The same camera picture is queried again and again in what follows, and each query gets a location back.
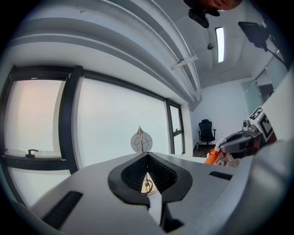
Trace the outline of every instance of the ceiling light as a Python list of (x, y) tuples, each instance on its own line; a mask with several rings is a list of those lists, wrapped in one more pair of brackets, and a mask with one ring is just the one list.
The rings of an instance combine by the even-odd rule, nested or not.
[(224, 36), (224, 28), (219, 27), (215, 28), (216, 39), (217, 39), (217, 56), (218, 62), (224, 61), (224, 54), (225, 54), (225, 36)]

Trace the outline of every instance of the white ceiling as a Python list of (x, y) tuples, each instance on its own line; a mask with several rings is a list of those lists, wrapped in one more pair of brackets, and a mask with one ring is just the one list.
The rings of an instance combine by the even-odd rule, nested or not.
[[(242, 78), (255, 78), (270, 60), (270, 53), (255, 48), (238, 26), (239, 21), (262, 24), (260, 13), (249, 2), (243, 1), (233, 10), (222, 11), (219, 17), (207, 15), (210, 27), (205, 29), (189, 18), (189, 7), (183, 0), (155, 1), (178, 27), (191, 52), (198, 55), (195, 66), (201, 88)], [(225, 32), (225, 57), (222, 63), (217, 62), (216, 27), (223, 27)], [(214, 46), (213, 50), (207, 49), (209, 43)], [(268, 47), (273, 47), (271, 42), (268, 42)]]

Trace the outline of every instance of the black window frame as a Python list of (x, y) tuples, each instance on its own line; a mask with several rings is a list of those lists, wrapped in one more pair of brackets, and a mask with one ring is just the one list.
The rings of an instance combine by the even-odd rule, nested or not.
[[(169, 135), (170, 135), (170, 153), (175, 154), (174, 137), (181, 134), (182, 135), (182, 155), (183, 155), (183, 154), (185, 154), (186, 149), (185, 149), (185, 133), (184, 133), (184, 124), (183, 124), (183, 116), (182, 116), (181, 106), (174, 103), (173, 101), (171, 101), (169, 99), (165, 100), (165, 104), (166, 104), (167, 119), (168, 119), (168, 126), (169, 126)], [(173, 130), (173, 122), (172, 122), (171, 111), (170, 111), (171, 106), (179, 109), (179, 118), (180, 118), (181, 129), (178, 131)]]
[[(22, 197), (18, 193), (16, 186), (13, 183), (8, 168), (18, 168), (26, 170), (39, 170), (39, 171), (52, 171), (52, 170), (69, 170), (71, 174), (78, 171), (78, 164), (75, 159), (75, 150), (73, 146), (73, 109), (74, 109), (74, 96), (78, 86), (79, 79), (81, 77), (102, 81), (124, 87), (147, 96), (161, 100), (162, 102), (169, 103), (168, 105), (168, 125), (172, 130), (170, 106), (179, 109), (181, 130), (171, 132), (170, 142), (173, 143), (173, 149), (171, 152), (175, 152), (173, 137), (182, 134), (182, 148), (185, 153), (185, 139), (184, 139), (184, 127), (182, 122), (181, 106), (166, 99), (154, 92), (151, 92), (138, 85), (129, 83), (127, 81), (114, 78), (102, 73), (84, 70), (82, 66), (75, 67), (61, 67), (61, 66), (26, 66), (16, 67), (13, 66), (5, 81), (3, 89), (0, 95), (0, 164), (3, 170), (6, 181), (16, 198), (16, 200), (25, 205)], [(62, 92), (59, 117), (58, 117), (58, 135), (59, 146), (61, 151), (61, 158), (27, 158), (17, 157), (5, 154), (5, 117), (6, 108), (13, 87), (13, 83), (24, 80), (61, 80), (65, 81), (65, 85)]]

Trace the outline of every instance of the black office chair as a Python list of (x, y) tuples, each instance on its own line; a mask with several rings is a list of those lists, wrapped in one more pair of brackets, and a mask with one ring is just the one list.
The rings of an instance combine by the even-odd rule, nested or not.
[(206, 142), (206, 145), (208, 143), (211, 143), (211, 141), (215, 140), (215, 131), (216, 129), (213, 129), (214, 135), (212, 135), (211, 127), (212, 122), (210, 122), (208, 119), (204, 119), (199, 123), (200, 130), (199, 133), (199, 140), (202, 142)]

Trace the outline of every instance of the white pipe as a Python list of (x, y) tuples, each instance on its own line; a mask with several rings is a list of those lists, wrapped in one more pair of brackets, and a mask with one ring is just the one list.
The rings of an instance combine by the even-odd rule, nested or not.
[[(165, 13), (165, 11), (153, 0), (130, 0), (135, 3), (137, 6), (142, 8), (145, 12), (147, 12), (154, 20), (156, 20), (166, 31), (166, 33), (170, 36), (170, 38), (174, 41), (175, 45), (178, 47), (179, 51), (183, 55), (184, 58), (188, 58), (191, 56), (190, 50), (183, 39), (180, 31), (177, 26), (172, 22), (170, 17)], [(197, 91), (196, 96), (198, 101), (201, 100), (201, 88), (199, 83), (199, 77), (195, 68), (194, 62), (188, 64), (188, 67), (191, 71), (193, 79), (195, 81)]]

